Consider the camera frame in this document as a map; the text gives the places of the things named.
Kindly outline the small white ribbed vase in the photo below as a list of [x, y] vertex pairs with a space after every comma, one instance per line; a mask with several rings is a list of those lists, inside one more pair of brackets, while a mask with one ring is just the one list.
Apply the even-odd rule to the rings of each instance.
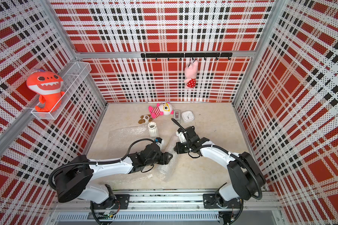
[[159, 136], [158, 128], [155, 122], [148, 124], [148, 131], [151, 138], [157, 138]]

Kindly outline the bubble wrap sheet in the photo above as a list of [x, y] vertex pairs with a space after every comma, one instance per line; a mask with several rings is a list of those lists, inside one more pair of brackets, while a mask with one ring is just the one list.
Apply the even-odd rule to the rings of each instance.
[[[98, 147], [92, 158], [96, 159], [115, 159], [122, 158], [130, 148], [130, 145], [140, 139], [150, 138], [147, 125], [138, 127], [127, 127], [110, 131], [102, 146]], [[102, 184], [125, 184], [153, 178], [154, 169], [145, 167], [143, 172], [131, 174], [117, 174], [107, 176], [101, 179]]]
[[166, 145], [166, 148], [164, 149], [164, 152], [172, 154], [172, 158], [167, 165], [158, 165], [155, 169], [154, 174], [163, 182], [168, 182], [171, 179], [177, 167], [179, 155], [174, 151], [177, 142], [180, 142], [180, 140], [176, 136], [170, 139]]

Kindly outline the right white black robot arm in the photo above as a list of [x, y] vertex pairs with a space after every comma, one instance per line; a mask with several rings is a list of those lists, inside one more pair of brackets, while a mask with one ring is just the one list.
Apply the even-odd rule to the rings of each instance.
[[218, 207], [226, 208], [235, 199], [242, 202], [251, 198], [263, 198], [262, 187], [266, 180], [251, 154], [230, 152], [215, 145], [208, 138], [200, 138], [194, 126], [180, 126], [176, 135], [179, 138], [174, 147], [177, 154], [187, 153], [194, 158], [191, 154], [195, 153], [198, 157], [209, 158], [228, 170], [230, 182], [215, 191], [214, 204]]

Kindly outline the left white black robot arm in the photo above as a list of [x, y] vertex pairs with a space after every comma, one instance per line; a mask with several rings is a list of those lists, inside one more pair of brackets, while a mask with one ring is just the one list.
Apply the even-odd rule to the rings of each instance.
[[116, 174], [145, 172], [146, 167], [167, 165], [173, 158], [171, 153], [162, 152], [161, 138], [148, 141], [150, 144], [144, 150], [131, 153], [131, 148], [137, 144], [137, 141], [133, 142], [122, 158], [113, 160], [93, 160], [80, 155], [53, 170], [48, 183], [56, 191], [60, 203], [82, 199], [110, 207], [118, 201], [112, 188], [108, 184], [96, 184], [95, 180]]

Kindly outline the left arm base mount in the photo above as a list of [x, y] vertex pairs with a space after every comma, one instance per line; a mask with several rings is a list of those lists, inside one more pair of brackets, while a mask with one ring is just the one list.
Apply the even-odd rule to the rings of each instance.
[[94, 210], [126, 210], [128, 208], [129, 199], [130, 195], [128, 194], [115, 195], [100, 204], [93, 202], [90, 208]]

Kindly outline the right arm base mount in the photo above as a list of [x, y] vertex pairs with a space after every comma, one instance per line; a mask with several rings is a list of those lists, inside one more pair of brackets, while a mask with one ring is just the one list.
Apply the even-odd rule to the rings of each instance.
[[203, 204], [205, 209], [240, 209], [241, 201], [237, 198], [226, 201], [219, 194], [203, 194]]

